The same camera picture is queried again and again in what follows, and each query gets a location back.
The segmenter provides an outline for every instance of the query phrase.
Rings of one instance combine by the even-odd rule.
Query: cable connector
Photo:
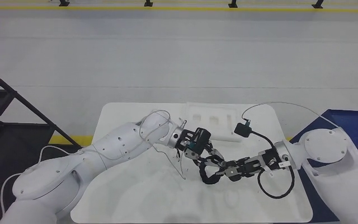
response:
[[[246,123],[238,123],[236,125],[236,128],[234,130],[234,133],[238,134],[239,136],[242,136],[244,138],[247,138],[251,132],[252,132],[252,128],[250,128],[250,120],[245,119]]]

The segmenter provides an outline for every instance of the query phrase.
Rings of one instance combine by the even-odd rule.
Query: white table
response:
[[[250,105],[226,105],[235,108],[237,117]],[[186,104],[110,103],[103,107],[93,141],[115,127],[138,121],[152,109],[164,109],[179,123],[184,117]],[[247,115],[256,132],[268,136],[273,142],[284,138],[279,121],[272,107],[260,106]],[[213,141],[213,145],[226,160],[255,156],[269,148],[267,142],[256,136],[241,142]],[[176,150],[158,146],[174,164]],[[231,182],[222,177],[215,185],[205,185],[194,163],[183,158],[183,180],[163,154],[154,149],[137,158],[114,166],[90,183],[82,199],[71,211],[77,223],[242,223],[242,222],[308,222],[313,212],[295,172],[295,187],[283,199],[275,200],[261,192],[257,178],[243,178]],[[277,171],[270,178],[262,175],[265,189],[280,195],[288,189],[291,177],[288,171]]]

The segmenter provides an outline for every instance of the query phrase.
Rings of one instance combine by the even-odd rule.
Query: black cable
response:
[[[271,142],[271,140],[269,138],[267,138],[266,136],[263,136],[262,134],[259,134],[257,132],[254,132],[253,130],[251,131],[252,134],[256,135],[256,136],[259,136],[263,139],[265,139],[266,141],[268,141],[268,143],[270,144],[271,148],[276,148],[273,144],[273,142]]]
[[[293,187],[295,186],[295,173],[293,172],[292,166],[289,166],[290,169],[290,173],[291,173],[291,178],[292,178],[292,182],[291,182],[291,186],[290,188],[286,191],[286,193],[284,193],[283,195],[280,196],[274,196],[272,194],[269,194],[267,191],[264,190],[264,188],[262,187],[261,184],[261,174],[265,171],[264,169],[262,169],[257,176],[257,182],[258,182],[258,186],[260,186],[260,189],[264,192],[264,194],[266,194],[267,196],[269,196],[270,198],[273,199],[281,199],[286,197],[287,195],[289,195],[289,193],[291,193]]]

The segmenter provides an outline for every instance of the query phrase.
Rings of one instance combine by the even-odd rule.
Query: white cable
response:
[[[142,119],[142,123],[141,123],[140,126],[139,126],[139,136],[141,137],[142,141],[139,142],[136,146],[134,146],[131,150],[128,150],[128,152],[131,152],[131,151],[135,150],[136,148],[138,148],[138,147],[145,141],[146,138],[148,138],[153,132],[155,132],[158,128],[160,128],[161,126],[164,125],[164,124],[163,124],[163,125],[161,125],[161,126],[156,127],[156,129],[154,129],[154,130],[152,130],[151,132],[149,132],[149,133],[147,134],[147,136],[145,136],[145,138],[143,138],[143,137],[142,137],[142,134],[140,133],[140,132],[141,132],[141,128],[142,128],[142,124],[144,123],[144,121],[146,120],[146,118],[149,117],[150,115],[152,115],[152,114],[158,112],[158,111],[164,111],[164,112],[168,113],[169,119],[167,119],[167,121],[166,121],[164,124],[166,124],[166,123],[169,122],[169,120],[170,120],[170,114],[169,114],[169,112],[167,112],[166,110],[156,110],[156,111],[151,112],[151,113],[148,114],[147,116],[145,116],[145,117]],[[106,159],[108,159],[108,160],[119,160],[120,158],[122,158],[122,157],[125,156],[125,155],[121,155],[121,156],[119,156],[118,158],[109,158],[109,157],[105,156],[104,154],[102,154],[101,152],[98,152],[98,151],[96,151],[96,150],[83,150],[83,152],[97,152],[98,154],[100,154],[101,156],[103,156],[104,158],[106,158]]]
[[[260,104],[256,104],[254,106],[250,106],[249,108],[247,108],[241,115],[241,118],[244,119],[244,114],[251,108],[254,108],[256,106],[260,106],[260,105],[263,105],[263,104],[290,104],[290,105],[295,105],[295,106],[299,106],[301,108],[305,108],[309,111],[311,111],[312,113],[314,113],[315,115],[319,116],[320,118],[322,118],[323,120],[329,122],[330,124],[334,125],[336,128],[340,128],[337,124],[331,122],[330,120],[328,120],[327,118],[321,116],[320,114],[316,113],[315,111],[311,110],[310,108],[306,108],[305,106],[301,106],[301,105],[298,105],[298,104],[293,104],[292,102],[279,102],[279,101],[271,101],[271,102],[262,102]]]
[[[149,136],[152,132],[154,132],[155,130],[158,129],[158,128],[156,128],[156,129],[152,130],[151,132],[149,132],[149,134],[147,134],[147,136],[146,136],[145,138],[143,138],[143,136],[142,136],[142,125],[143,125],[143,123],[145,122],[145,120],[146,120],[147,117],[149,117],[150,115],[152,115],[152,114],[154,114],[154,113],[160,112],[160,111],[167,113],[167,114],[168,114],[168,118],[166,118],[167,121],[166,121],[164,124],[159,125],[158,128],[160,128],[161,126],[163,126],[163,125],[169,123],[169,121],[171,120],[170,113],[169,113],[168,111],[166,111],[166,110],[155,110],[155,111],[152,111],[152,112],[151,112],[150,114],[148,114],[147,116],[145,116],[145,117],[142,119],[142,122],[141,122],[141,124],[140,124],[140,126],[139,126],[139,136],[142,138],[143,141],[145,141],[145,139],[148,138],[148,136]],[[165,152],[157,150],[157,148],[156,148],[156,147],[154,146],[154,144],[152,144],[151,142],[148,141],[148,143],[149,143],[157,152],[159,152],[159,153],[164,153],[164,154],[166,155],[167,159],[169,160],[170,164],[174,167],[174,169],[178,172],[178,174],[179,174],[184,180],[186,180],[186,178],[184,177],[183,169],[182,169],[182,168],[181,168],[181,173],[180,173],[180,171],[179,171],[179,170],[177,169],[177,167],[173,164],[173,162],[170,160],[169,156],[168,156]]]
[[[39,163],[41,162],[41,159],[42,159],[42,157],[43,157],[43,151],[44,151],[44,149],[46,149],[46,148],[55,148],[55,149],[57,149],[57,150],[60,150],[60,151],[62,151],[62,152],[64,152],[64,153],[68,154],[68,155],[78,154],[78,152],[76,152],[76,153],[68,153],[68,152],[66,152],[65,150],[63,150],[63,149],[61,149],[61,148],[59,148],[59,147],[56,147],[56,146],[45,146],[45,147],[43,147],[43,148],[41,149],[40,157],[39,157],[39,162],[37,162],[37,164],[35,165],[35,167],[36,167],[37,165],[39,165]],[[17,176],[17,175],[21,175],[21,174],[22,174],[22,173],[14,174],[14,175],[9,176],[9,177],[5,180],[5,182],[2,184],[1,192],[0,192],[0,204],[1,204],[2,216],[4,216],[4,214],[5,214],[5,207],[4,207],[4,200],[3,200],[5,184],[6,184],[6,182],[8,182],[9,179],[11,179],[12,177]]]
[[[164,153],[164,154],[166,155],[167,159],[169,160],[170,164],[174,167],[174,169],[178,172],[178,174],[179,174],[184,180],[186,180],[186,178],[184,177],[184,175],[182,175],[182,174],[180,173],[180,171],[175,167],[175,165],[173,164],[173,162],[170,160],[169,156],[168,156],[165,152],[157,150],[157,148],[156,148],[155,146],[152,146],[152,147],[153,147],[157,152],[159,152],[159,153]]]
[[[68,153],[68,152],[66,152],[65,150],[63,150],[62,148],[59,148],[59,147],[56,147],[56,146],[45,146],[45,147],[43,147],[43,148],[41,149],[39,162],[38,162],[36,165],[38,165],[38,164],[41,162],[41,159],[42,159],[42,157],[43,157],[43,151],[44,151],[44,149],[46,149],[46,148],[55,148],[55,149],[57,149],[57,150],[60,150],[60,151],[62,151],[62,152],[64,152],[64,153],[68,154],[68,155],[76,155],[76,154],[78,154],[78,152]]]
[[[180,163],[180,170],[181,170],[181,174],[182,174],[182,175],[184,175],[184,174],[183,174],[183,167],[182,167],[182,165],[181,165],[181,161],[182,161],[182,158],[183,158],[183,155],[184,155],[184,151],[185,151],[185,150],[183,150],[182,153],[181,153],[180,162],[179,162],[179,163]]]
[[[4,206],[4,188],[5,188],[5,184],[6,182],[9,181],[9,179],[13,178],[14,176],[18,176],[18,175],[21,175],[22,173],[19,173],[19,174],[14,174],[14,175],[11,175],[9,176],[5,181],[4,183],[2,184],[2,187],[1,187],[1,193],[0,193],[0,202],[1,202],[1,212],[2,212],[2,217],[4,217],[5,215],[5,206]]]

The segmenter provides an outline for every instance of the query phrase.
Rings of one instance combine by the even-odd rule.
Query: wire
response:
[[[242,118],[243,120],[245,120],[244,114],[245,114],[249,109],[254,108],[254,107],[256,107],[256,106],[263,105],[263,104],[290,104],[290,105],[299,106],[300,108],[305,108],[305,109],[311,111],[313,114],[315,114],[315,115],[319,116],[320,118],[322,118],[323,120],[329,122],[330,124],[332,124],[332,125],[335,126],[336,128],[340,128],[337,124],[331,122],[330,120],[328,120],[327,118],[321,116],[320,114],[316,113],[315,111],[311,110],[310,108],[306,108],[305,106],[301,106],[301,105],[298,105],[298,104],[293,104],[292,102],[280,102],[280,101],[262,102],[262,103],[260,103],[260,104],[256,104],[256,105],[254,105],[254,106],[250,106],[249,108],[247,108],[247,109],[242,113],[241,118]]]
[[[59,148],[59,147],[56,147],[56,146],[45,146],[45,147],[43,147],[43,148],[41,149],[39,162],[38,162],[36,165],[38,165],[38,164],[41,162],[41,159],[42,159],[42,157],[43,157],[43,151],[44,151],[44,149],[46,149],[46,148],[55,148],[55,149],[57,149],[57,150],[60,150],[60,151],[62,151],[62,152],[64,152],[64,153],[68,154],[68,155],[76,155],[76,154],[78,154],[78,152],[68,153],[68,152],[66,152],[65,150],[63,150],[62,148]]]
[[[169,156],[168,156],[165,152],[157,150],[157,148],[156,148],[155,146],[153,146],[153,145],[152,145],[152,147],[153,147],[157,152],[159,152],[159,153],[164,153],[164,155],[166,155],[166,157],[167,157],[167,159],[169,160],[170,164],[174,167],[174,169],[178,172],[178,174],[179,174],[184,180],[186,180],[186,178],[184,177],[184,175],[182,175],[182,174],[180,173],[180,171],[175,167],[175,165],[174,165],[173,162],[169,159]]]
[[[9,176],[5,181],[4,183],[2,184],[2,187],[1,187],[1,193],[0,193],[0,202],[1,202],[1,212],[2,212],[2,217],[4,217],[5,215],[5,206],[4,206],[4,188],[5,188],[5,184],[6,182],[9,181],[9,179],[13,178],[14,176],[19,176],[21,175],[22,173],[18,173],[18,174],[13,174],[11,176]]]
[[[184,151],[185,151],[185,150],[183,150],[183,152],[181,153],[180,162],[179,162],[179,163],[180,163],[180,170],[181,170],[181,174],[182,174],[182,175],[184,175],[184,174],[183,174],[183,167],[182,167],[182,165],[181,165],[181,161],[182,161],[182,158],[183,158]]]
[[[37,162],[37,164],[35,165],[35,167],[38,166],[39,163],[41,162],[41,159],[42,159],[42,157],[43,157],[43,152],[44,152],[44,150],[45,150],[46,148],[55,148],[55,149],[57,149],[57,150],[60,150],[60,151],[62,151],[62,152],[64,152],[64,153],[68,154],[68,155],[78,154],[78,152],[76,152],[76,153],[68,153],[68,152],[66,152],[65,150],[63,150],[63,149],[61,149],[61,148],[59,148],[59,147],[56,147],[56,146],[45,146],[45,147],[43,147],[43,148],[41,149],[40,157],[39,157],[39,162]],[[9,177],[4,181],[4,183],[2,184],[1,192],[0,192],[0,204],[1,204],[1,212],[2,212],[2,215],[3,215],[3,216],[4,216],[4,214],[5,214],[5,207],[4,207],[4,200],[3,200],[3,194],[4,194],[5,184],[6,184],[6,182],[8,182],[9,179],[11,179],[12,177],[18,176],[18,175],[21,175],[21,174],[22,174],[22,173],[18,173],[18,174],[14,174],[14,175],[9,176]]]
[[[141,124],[140,124],[140,126],[139,126],[139,136],[140,136],[140,138],[142,139],[142,141],[139,142],[136,146],[134,146],[131,150],[128,150],[128,152],[131,152],[131,151],[135,150],[136,148],[138,148],[138,147],[145,141],[146,138],[148,138],[153,132],[155,132],[158,128],[160,128],[161,126],[164,125],[164,124],[162,124],[162,125],[156,127],[156,129],[154,129],[154,130],[152,130],[151,132],[149,132],[149,133],[147,134],[147,136],[145,136],[145,138],[143,138],[143,136],[142,136],[142,134],[141,134],[143,123],[145,122],[146,118],[148,118],[150,115],[152,115],[152,114],[154,114],[154,113],[156,113],[156,112],[159,112],[159,111],[164,111],[164,112],[166,112],[166,113],[169,115],[169,118],[167,119],[167,121],[166,121],[164,124],[166,124],[166,123],[169,122],[169,120],[170,120],[170,113],[169,113],[168,111],[166,111],[166,110],[155,110],[155,111],[152,111],[152,112],[151,112],[150,114],[148,114],[147,116],[145,116],[145,117],[141,120]],[[121,156],[119,156],[118,158],[110,158],[110,157],[107,157],[107,156],[105,156],[103,153],[98,152],[98,151],[96,151],[96,150],[90,150],[90,149],[83,150],[83,152],[85,152],[85,151],[86,151],[86,152],[97,152],[98,154],[100,154],[101,156],[103,156],[104,158],[106,158],[106,159],[108,159],[108,160],[119,160],[120,158],[122,158],[122,157],[125,156],[125,155],[121,155]]]
[[[256,136],[259,136],[259,137],[265,139],[266,141],[268,141],[268,143],[270,144],[271,148],[276,148],[275,145],[273,144],[273,142],[272,142],[269,138],[267,138],[266,136],[264,136],[263,134],[259,134],[259,133],[257,133],[257,132],[254,132],[253,130],[251,131],[251,133],[254,134],[254,135],[256,135]]]
[[[168,114],[168,118],[165,118],[163,115],[157,113],[157,112],[160,112],[160,111],[163,111],[163,112],[167,113],[167,114]],[[142,126],[143,126],[145,120],[147,119],[147,117],[151,116],[151,115],[154,114],[154,113],[157,113],[158,115],[160,115],[160,116],[164,117],[165,119],[167,119],[167,121],[166,121],[164,124],[162,124],[162,125],[159,124],[159,127],[158,127],[158,128],[160,128],[161,126],[163,126],[163,125],[169,123],[169,121],[171,120],[170,113],[169,113],[168,111],[166,111],[166,110],[155,110],[155,111],[152,111],[152,112],[151,112],[150,114],[148,114],[147,116],[145,116],[145,117],[142,119],[142,122],[141,122],[141,124],[140,124],[140,126],[139,126],[139,136],[142,138],[142,140],[143,140],[142,142],[144,142],[145,139],[148,138],[148,136],[149,136],[150,134],[152,134],[155,130],[158,129],[158,128],[156,128],[156,129],[152,130],[151,132],[149,132],[149,133],[147,134],[147,136],[145,136],[145,138],[143,138],[143,136],[142,136]],[[183,169],[182,169],[182,166],[181,166],[181,162],[180,162],[180,169],[181,169],[181,173],[180,173],[179,170],[177,169],[177,167],[173,164],[173,162],[170,160],[169,156],[168,156],[165,152],[159,151],[159,150],[154,146],[154,144],[152,144],[149,140],[147,140],[147,142],[148,142],[157,152],[159,152],[159,153],[164,153],[164,154],[166,155],[168,161],[169,161],[170,164],[174,167],[174,169],[178,172],[178,174],[179,174],[184,180],[186,180],[186,178],[184,177],[184,174],[183,174]]]
[[[265,171],[264,169],[262,169],[262,170],[258,173],[258,176],[257,176],[258,186],[259,186],[260,189],[264,192],[264,194],[266,194],[266,195],[269,196],[270,198],[273,198],[273,199],[281,199],[281,198],[286,197],[287,195],[289,195],[289,194],[291,193],[293,187],[295,186],[295,173],[293,172],[292,166],[289,166],[289,169],[290,169],[292,181],[291,181],[290,188],[286,191],[286,193],[284,193],[284,194],[282,194],[282,195],[280,195],[280,196],[274,196],[274,195],[269,194],[267,191],[264,190],[264,188],[262,187],[262,184],[261,184],[261,174]]]

